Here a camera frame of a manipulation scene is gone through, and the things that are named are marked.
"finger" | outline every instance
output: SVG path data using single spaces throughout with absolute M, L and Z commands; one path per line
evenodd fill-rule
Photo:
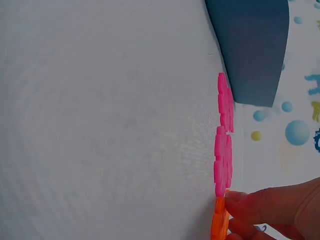
M 292 240 L 304 240 L 305 238 L 299 233 L 294 225 L 289 224 L 270 224 L 272 228 L 277 230 L 283 236 Z
M 318 185 L 319 179 L 315 179 L 251 194 L 230 191 L 225 198 L 225 207 L 234 218 L 248 224 L 293 224 L 300 206 Z
M 243 240 L 238 234 L 231 233 L 228 236 L 226 236 L 225 240 Z
M 251 239 L 259 231 L 255 226 L 243 223 L 235 218 L 230 219 L 229 230 L 240 235 L 243 239 Z
M 235 218 L 229 221 L 229 230 L 246 240 L 275 240 L 255 226 L 243 223 Z

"blue circle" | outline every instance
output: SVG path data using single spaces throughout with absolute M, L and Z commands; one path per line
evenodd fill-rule
M 264 111 L 258 110 L 253 113 L 253 119 L 256 120 L 257 122 L 262 122 L 265 120 L 266 115 Z
M 291 102 L 285 101 L 284 103 L 282 103 L 281 108 L 286 113 L 290 113 L 294 107 L 292 106 Z
M 299 16 L 295 16 L 293 20 L 296 24 L 302 24 L 302 19 Z
M 285 137 L 294 146 L 305 144 L 310 136 L 308 125 L 301 120 L 290 122 L 285 128 Z

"yellow circle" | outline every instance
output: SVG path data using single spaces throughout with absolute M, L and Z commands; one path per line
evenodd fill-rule
M 251 133 L 251 139 L 253 141 L 260 141 L 261 137 L 262 137 L 262 135 L 261 135 L 261 132 L 259 132 L 259 131 L 254 131 Z

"white surface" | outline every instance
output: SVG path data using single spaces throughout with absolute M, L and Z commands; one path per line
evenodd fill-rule
M 209 239 L 223 68 L 204 2 L 0 10 L 0 238 Z

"plastic building block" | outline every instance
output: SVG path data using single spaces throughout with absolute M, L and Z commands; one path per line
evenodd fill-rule
M 215 195 L 222 197 L 227 188 L 231 186 L 233 166 L 232 166 L 232 140 L 227 135 L 224 126 L 216 128 L 214 143 L 215 161 L 213 164 L 213 174 L 215 183 Z
M 218 109 L 220 124 L 227 132 L 234 132 L 234 99 L 228 87 L 226 75 L 222 72 L 218 76 Z
M 211 240 L 224 240 L 227 237 L 229 213 L 225 208 L 225 198 L 217 197 L 211 224 Z
M 228 132 L 234 131 L 234 99 L 227 85 L 224 73 L 218 76 L 218 108 L 220 126 L 216 128 L 214 141 L 213 181 L 215 183 L 215 210 L 212 217 L 211 240 L 224 240 L 227 237 L 229 213 L 225 208 L 225 192 L 231 187 L 232 138 Z

